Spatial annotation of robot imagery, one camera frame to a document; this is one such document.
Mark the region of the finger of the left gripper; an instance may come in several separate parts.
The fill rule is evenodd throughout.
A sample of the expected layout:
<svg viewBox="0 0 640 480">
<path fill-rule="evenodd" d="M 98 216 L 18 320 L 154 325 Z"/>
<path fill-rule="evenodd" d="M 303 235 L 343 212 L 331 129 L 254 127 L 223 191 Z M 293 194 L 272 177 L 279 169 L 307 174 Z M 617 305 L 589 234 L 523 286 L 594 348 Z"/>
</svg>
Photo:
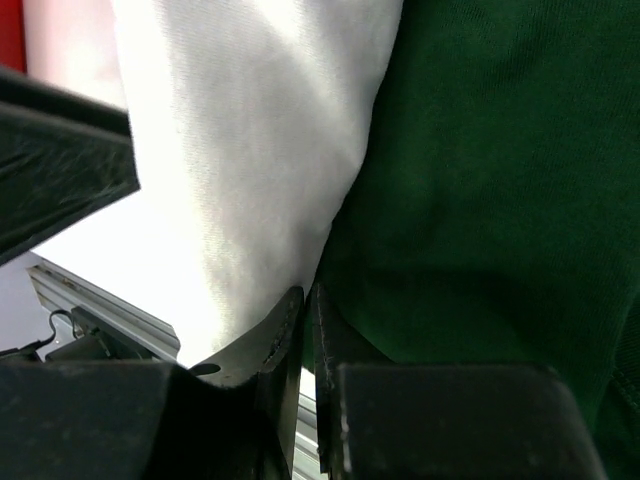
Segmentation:
<svg viewBox="0 0 640 480">
<path fill-rule="evenodd" d="M 2 263 L 139 187 L 126 112 L 2 68 Z"/>
</svg>

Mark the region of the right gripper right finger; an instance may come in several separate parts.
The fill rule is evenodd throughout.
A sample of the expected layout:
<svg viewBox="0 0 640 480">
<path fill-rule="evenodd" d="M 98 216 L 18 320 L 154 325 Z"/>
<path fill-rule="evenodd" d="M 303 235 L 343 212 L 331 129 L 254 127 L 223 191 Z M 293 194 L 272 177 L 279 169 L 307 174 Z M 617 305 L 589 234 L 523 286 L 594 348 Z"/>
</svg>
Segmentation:
<svg viewBox="0 0 640 480">
<path fill-rule="evenodd" d="M 343 318 L 321 284 L 313 285 L 307 304 L 312 328 L 320 468 L 328 475 L 342 475 L 338 367 L 342 364 L 388 364 L 390 359 Z"/>
</svg>

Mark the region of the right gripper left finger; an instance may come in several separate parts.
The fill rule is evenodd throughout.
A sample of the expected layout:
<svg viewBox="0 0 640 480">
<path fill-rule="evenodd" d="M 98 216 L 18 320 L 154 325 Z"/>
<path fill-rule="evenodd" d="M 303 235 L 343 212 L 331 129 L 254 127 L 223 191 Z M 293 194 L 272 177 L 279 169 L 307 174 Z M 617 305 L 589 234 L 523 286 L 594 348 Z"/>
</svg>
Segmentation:
<svg viewBox="0 0 640 480">
<path fill-rule="evenodd" d="M 215 387 L 211 479 L 290 479 L 301 377 L 304 291 L 190 372 Z"/>
</svg>

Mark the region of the cream and green t-shirt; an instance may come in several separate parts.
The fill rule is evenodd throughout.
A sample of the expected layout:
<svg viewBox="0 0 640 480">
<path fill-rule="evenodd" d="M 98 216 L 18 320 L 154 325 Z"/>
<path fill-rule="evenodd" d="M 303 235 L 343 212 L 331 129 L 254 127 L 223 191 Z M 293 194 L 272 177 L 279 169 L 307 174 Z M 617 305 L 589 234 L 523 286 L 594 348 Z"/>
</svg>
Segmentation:
<svg viewBox="0 0 640 480">
<path fill-rule="evenodd" d="M 635 1 L 117 1 L 196 364 L 322 284 L 398 362 L 534 360 L 639 475 Z"/>
</svg>

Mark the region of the red plastic tray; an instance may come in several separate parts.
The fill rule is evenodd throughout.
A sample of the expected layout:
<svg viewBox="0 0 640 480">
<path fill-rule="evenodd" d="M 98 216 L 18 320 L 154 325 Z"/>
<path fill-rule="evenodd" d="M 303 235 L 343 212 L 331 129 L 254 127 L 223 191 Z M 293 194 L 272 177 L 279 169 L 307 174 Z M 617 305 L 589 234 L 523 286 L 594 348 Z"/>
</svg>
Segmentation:
<svg viewBox="0 0 640 480">
<path fill-rule="evenodd" d="M 21 73 L 27 71 L 22 0 L 0 0 L 0 61 Z"/>
</svg>

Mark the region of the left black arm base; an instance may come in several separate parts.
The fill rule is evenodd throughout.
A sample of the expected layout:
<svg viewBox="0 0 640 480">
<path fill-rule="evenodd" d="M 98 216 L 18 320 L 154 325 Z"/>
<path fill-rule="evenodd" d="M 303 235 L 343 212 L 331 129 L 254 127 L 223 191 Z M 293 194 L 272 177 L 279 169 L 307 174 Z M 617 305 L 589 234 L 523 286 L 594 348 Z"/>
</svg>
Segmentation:
<svg viewBox="0 0 640 480">
<path fill-rule="evenodd" d="M 63 317 L 71 329 L 71 340 L 58 344 L 55 317 Z M 102 360 L 152 360 L 156 356 L 138 340 L 127 336 L 84 307 L 49 314 L 52 334 L 25 346 L 1 351 L 1 362 L 53 362 Z"/>
</svg>

